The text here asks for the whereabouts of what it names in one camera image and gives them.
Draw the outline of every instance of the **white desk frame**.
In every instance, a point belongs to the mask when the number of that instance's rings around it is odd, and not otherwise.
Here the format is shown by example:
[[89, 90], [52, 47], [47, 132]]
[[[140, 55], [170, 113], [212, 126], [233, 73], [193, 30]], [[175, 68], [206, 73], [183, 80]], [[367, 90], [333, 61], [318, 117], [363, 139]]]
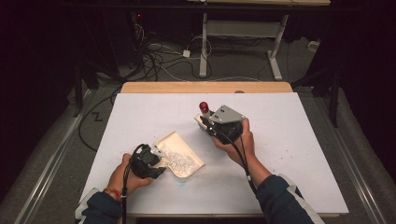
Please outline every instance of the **white desk frame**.
[[279, 66], [276, 62], [276, 53], [285, 31], [286, 22], [289, 15], [282, 17], [282, 22], [256, 22], [256, 21], [209, 21], [207, 13], [204, 13], [202, 31], [202, 54], [200, 61], [200, 77], [206, 77], [207, 67], [207, 47], [206, 39], [208, 35], [231, 35], [231, 36], [253, 36], [253, 37], [274, 37], [275, 42], [272, 50], [267, 51], [268, 60], [271, 65], [276, 81], [282, 80]]
[[[327, 6], [330, 0], [208, 0], [214, 3], [244, 3], [244, 4], [272, 4], [272, 5], [299, 5], [299, 6]], [[252, 36], [252, 37], [274, 37], [275, 42], [272, 50], [267, 51], [267, 56], [273, 75], [276, 81], [282, 80], [279, 66], [276, 61], [276, 54], [280, 41], [286, 28], [289, 15], [283, 15], [281, 22], [256, 22], [256, 21], [210, 21], [207, 13], [204, 13], [202, 31], [202, 53], [200, 61], [200, 77], [206, 77], [207, 67], [207, 47], [208, 35], [228, 35], [228, 36]]]

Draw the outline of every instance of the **desk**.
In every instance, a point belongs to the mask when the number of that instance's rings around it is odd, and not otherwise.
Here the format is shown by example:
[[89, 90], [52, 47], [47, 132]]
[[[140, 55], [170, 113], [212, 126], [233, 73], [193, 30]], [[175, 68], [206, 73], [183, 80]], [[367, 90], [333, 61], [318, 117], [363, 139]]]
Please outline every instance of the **desk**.
[[[330, 0], [206, 0], [210, 3], [234, 3], [234, 4], [258, 4], [258, 5], [282, 5], [282, 6], [328, 6]], [[206, 77], [207, 53], [206, 43], [208, 35], [230, 35], [230, 36], [253, 36], [253, 37], [273, 37], [274, 46], [267, 51], [268, 62], [271, 65], [275, 80], [282, 80], [279, 67], [276, 62], [276, 54], [279, 49], [282, 35], [286, 28], [289, 15], [283, 15], [281, 22], [257, 22], [257, 21], [212, 21], [204, 13], [202, 31], [202, 53], [200, 61], [200, 77]]]
[[[233, 94], [235, 91], [245, 93]], [[124, 152], [131, 153], [141, 143], [151, 145], [177, 131], [205, 166], [186, 179], [166, 171], [153, 184], [128, 198], [128, 214], [134, 217], [262, 216], [243, 170], [214, 148], [193, 119], [199, 113], [198, 104], [207, 101], [215, 110], [223, 103], [250, 119], [258, 158], [274, 174], [285, 174], [294, 180], [320, 215], [338, 216], [348, 212], [300, 99], [291, 92], [289, 84], [126, 83], [121, 92], [82, 196], [92, 188], [106, 186]]]

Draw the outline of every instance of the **red knob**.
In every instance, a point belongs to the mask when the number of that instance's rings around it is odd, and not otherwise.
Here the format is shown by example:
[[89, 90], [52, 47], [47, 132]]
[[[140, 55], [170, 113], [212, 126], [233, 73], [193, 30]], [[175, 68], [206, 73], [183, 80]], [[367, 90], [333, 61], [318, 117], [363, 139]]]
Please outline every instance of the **red knob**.
[[199, 108], [201, 109], [201, 112], [202, 112], [203, 114], [209, 112], [209, 106], [207, 105], [206, 102], [201, 102], [201, 103], [199, 104]]

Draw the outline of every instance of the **gray carpet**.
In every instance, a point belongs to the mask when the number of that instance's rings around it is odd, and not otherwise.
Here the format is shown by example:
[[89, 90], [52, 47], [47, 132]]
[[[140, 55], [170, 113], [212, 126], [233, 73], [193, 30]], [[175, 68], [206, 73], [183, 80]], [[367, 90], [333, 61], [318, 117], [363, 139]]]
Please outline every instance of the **gray carpet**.
[[[224, 43], [213, 44], [212, 55], [209, 57], [212, 76], [209, 80], [221, 78], [237, 77], [226, 79], [230, 81], [251, 81], [249, 78], [261, 81], [273, 81], [272, 72], [266, 60], [265, 51], [271, 48], [272, 41], [264, 40], [258, 46], [246, 46], [253, 43], [252, 40], [244, 41], [245, 45], [233, 46], [233, 50]], [[288, 45], [282, 43], [276, 57], [280, 71], [285, 81], [292, 82], [304, 76], [314, 53], [308, 51], [305, 39], [295, 41]], [[184, 48], [174, 43], [166, 43], [172, 49], [181, 52]], [[165, 61], [175, 59], [177, 56], [161, 54]], [[166, 68], [173, 63], [165, 63]], [[183, 60], [192, 63], [193, 72], [198, 74], [199, 64], [193, 60]], [[120, 67], [123, 74], [127, 74], [132, 69], [127, 66]], [[159, 81], [176, 81], [175, 78], [191, 81], [200, 81], [192, 76], [191, 65], [189, 63], [179, 63], [162, 70], [158, 74]], [[101, 86], [98, 91], [91, 94], [91, 100], [85, 101], [85, 111], [92, 108], [101, 100], [110, 96], [119, 86], [118, 83], [100, 78]], [[324, 218], [326, 223], [375, 223], [367, 213], [367, 209], [357, 192], [356, 184], [352, 181], [351, 174], [346, 169], [346, 163], [342, 159], [340, 152], [340, 142], [334, 136], [334, 128], [329, 125], [328, 118], [323, 114], [327, 105], [327, 98], [314, 98], [310, 88], [297, 88], [300, 99], [303, 103], [306, 114], [311, 122], [323, 152], [332, 168], [335, 179], [346, 200], [346, 205], [350, 211], [347, 215], [340, 217]], [[51, 155], [62, 142], [69, 125], [73, 122], [72, 115], [75, 106], [73, 105], [73, 94], [70, 97], [71, 105], [64, 111], [58, 120], [50, 127], [47, 134], [37, 145], [30, 160], [26, 163], [23, 171], [15, 182], [12, 190], [0, 205], [0, 223], [14, 223], [25, 202], [31, 194], [37, 180], [45, 169]], [[106, 127], [106, 122], [111, 112], [112, 104], [105, 101], [95, 108], [94, 112], [99, 112], [98, 119], [95, 115], [89, 115], [81, 126], [81, 135], [91, 147], [98, 148], [102, 134]], [[343, 137], [343, 143], [355, 159], [364, 180], [370, 187], [373, 197], [375, 197], [378, 207], [381, 209], [388, 223], [396, 223], [396, 191], [393, 180], [385, 171], [379, 159], [374, 154], [370, 144], [361, 132], [358, 122], [354, 119], [349, 110], [347, 100], [340, 91], [340, 102], [338, 107], [338, 124], [336, 130]], [[49, 185], [48, 191], [42, 202], [32, 216], [32, 223], [72, 223], [74, 221], [74, 210], [78, 205], [78, 200], [84, 188], [85, 181], [91, 169], [95, 153], [86, 147], [78, 138], [78, 133], [74, 132], [64, 158], [60, 163], [56, 175]], [[258, 223], [262, 218], [216, 218], [216, 219], [148, 219], [140, 218], [137, 223]]]

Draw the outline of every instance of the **wooden table edge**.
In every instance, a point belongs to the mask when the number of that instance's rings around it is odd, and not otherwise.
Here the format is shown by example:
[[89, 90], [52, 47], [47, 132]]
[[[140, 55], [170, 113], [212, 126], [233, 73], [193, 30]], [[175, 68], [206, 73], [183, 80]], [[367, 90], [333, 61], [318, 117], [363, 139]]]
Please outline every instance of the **wooden table edge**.
[[126, 82], [121, 93], [293, 92], [288, 82]]

